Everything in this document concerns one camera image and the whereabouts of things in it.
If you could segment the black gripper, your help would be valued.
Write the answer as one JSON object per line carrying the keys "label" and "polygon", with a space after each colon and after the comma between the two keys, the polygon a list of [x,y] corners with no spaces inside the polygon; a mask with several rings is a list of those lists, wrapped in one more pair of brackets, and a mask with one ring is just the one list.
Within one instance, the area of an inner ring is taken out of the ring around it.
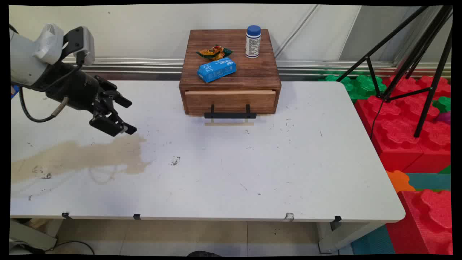
{"label": "black gripper", "polygon": [[[71,72],[73,65],[48,65],[42,76],[34,83],[34,88],[45,89],[59,78]],[[112,137],[126,133],[137,132],[137,128],[125,123],[114,109],[107,110],[103,103],[97,101],[109,99],[129,108],[132,102],[126,99],[112,82],[101,76],[91,76],[81,70],[69,75],[45,92],[46,96],[61,102],[65,96],[69,98],[68,106],[78,111],[93,113],[90,125]]]}

